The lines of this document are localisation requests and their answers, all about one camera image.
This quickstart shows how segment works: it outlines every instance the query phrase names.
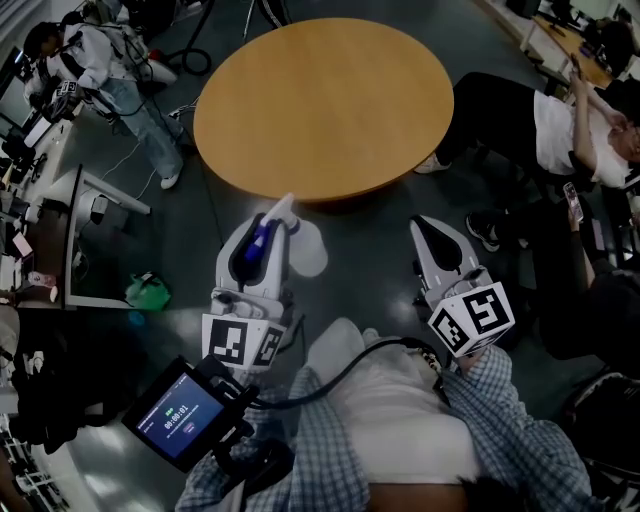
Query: green bag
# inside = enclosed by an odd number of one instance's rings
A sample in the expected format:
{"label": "green bag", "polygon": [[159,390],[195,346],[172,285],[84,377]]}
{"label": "green bag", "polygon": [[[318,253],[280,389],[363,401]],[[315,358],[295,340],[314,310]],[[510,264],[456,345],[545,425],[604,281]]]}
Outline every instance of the green bag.
{"label": "green bag", "polygon": [[136,309],[162,311],[171,300],[171,293],[155,272],[132,275],[125,292],[125,301]]}

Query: small display screen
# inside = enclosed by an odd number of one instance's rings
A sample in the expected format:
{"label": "small display screen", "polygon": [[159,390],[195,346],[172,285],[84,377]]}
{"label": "small display screen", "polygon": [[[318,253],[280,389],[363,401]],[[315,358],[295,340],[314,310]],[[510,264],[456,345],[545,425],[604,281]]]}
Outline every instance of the small display screen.
{"label": "small display screen", "polygon": [[183,373],[137,428],[170,457],[178,457],[224,406]]}

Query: desk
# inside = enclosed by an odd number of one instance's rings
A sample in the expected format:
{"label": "desk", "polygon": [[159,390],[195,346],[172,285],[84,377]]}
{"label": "desk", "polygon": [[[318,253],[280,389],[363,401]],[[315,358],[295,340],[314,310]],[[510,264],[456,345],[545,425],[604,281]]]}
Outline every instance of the desk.
{"label": "desk", "polygon": [[[80,114],[80,106],[74,113]],[[34,248],[36,269],[53,274],[59,278],[59,297],[55,304],[48,302],[46,294],[38,290],[27,290],[23,307],[53,307],[89,306],[103,308],[129,308],[120,300],[103,299],[99,297],[85,297],[75,295],[71,289],[72,261],[74,256],[74,240],[76,219],[80,196],[88,189],[96,189],[111,201],[123,208],[148,215],[151,208],[146,204],[125,194],[119,189],[83,171],[82,168],[63,173],[61,162],[69,139],[76,134],[73,123],[61,121],[55,125],[36,145],[36,155],[47,153],[47,161],[42,166],[40,178],[30,183],[30,174],[25,176],[19,185],[16,195],[25,201],[34,202],[38,198],[60,201],[69,207],[69,214],[58,217],[51,212],[44,212],[42,218],[35,225],[30,225],[27,238]]]}
{"label": "desk", "polygon": [[327,201],[413,169],[452,115],[449,77],[421,43],[378,23],[328,18],[264,34],[223,62],[194,131],[205,162],[230,184]]}
{"label": "desk", "polygon": [[531,21],[531,29],[526,37],[522,40],[522,45],[520,46],[520,50],[525,51],[529,47],[529,41],[531,40],[531,36],[535,32],[536,28],[541,29],[545,34],[547,34],[556,45],[564,52],[567,58],[564,60],[562,66],[560,66],[560,73],[564,71],[567,65],[570,62],[570,57],[572,54],[578,57],[578,62],[580,62],[580,67],[582,68],[582,72],[586,79],[591,82],[596,87],[600,87],[602,89],[606,89],[609,84],[613,81],[613,77],[607,73],[600,64],[596,62],[593,58],[585,57],[580,52],[580,47],[584,42],[584,39],[580,34],[575,32],[572,29],[567,29],[564,27],[558,27],[565,35],[562,36],[554,29],[551,28],[551,22],[544,19],[541,16],[534,16]]}

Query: round wooden table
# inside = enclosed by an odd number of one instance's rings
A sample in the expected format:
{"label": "round wooden table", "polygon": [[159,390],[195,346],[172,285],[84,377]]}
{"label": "round wooden table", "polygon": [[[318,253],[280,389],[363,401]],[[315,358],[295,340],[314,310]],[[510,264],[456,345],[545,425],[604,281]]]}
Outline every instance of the round wooden table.
{"label": "round wooden table", "polygon": [[247,192],[328,201],[379,188],[442,140],[453,89],[438,59],[391,27],[304,21],[231,55],[198,100],[208,166]]}

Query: plaid shirt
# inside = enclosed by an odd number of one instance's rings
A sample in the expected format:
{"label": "plaid shirt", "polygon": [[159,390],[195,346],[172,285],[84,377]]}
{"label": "plaid shirt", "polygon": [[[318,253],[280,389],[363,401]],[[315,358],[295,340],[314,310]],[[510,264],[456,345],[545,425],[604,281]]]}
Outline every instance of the plaid shirt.
{"label": "plaid shirt", "polygon": [[[536,509],[543,511],[600,511],[591,497],[589,477],[573,445],[560,428],[527,415],[511,384],[511,360],[490,347],[468,375],[445,371],[444,388],[452,412],[469,427],[486,474],[513,488],[523,489]],[[289,397],[305,396],[320,382],[308,367],[298,372]],[[281,400],[283,390],[263,394]],[[256,434],[232,451],[242,458],[261,439],[286,440],[296,454],[293,470],[279,483],[250,496],[246,510],[255,512],[365,511],[369,489],[357,455],[328,400],[300,408],[297,417],[274,411],[248,410],[245,419]],[[284,425],[295,425],[286,431]],[[176,512],[214,510],[221,501],[227,477],[210,457],[193,469]]]}

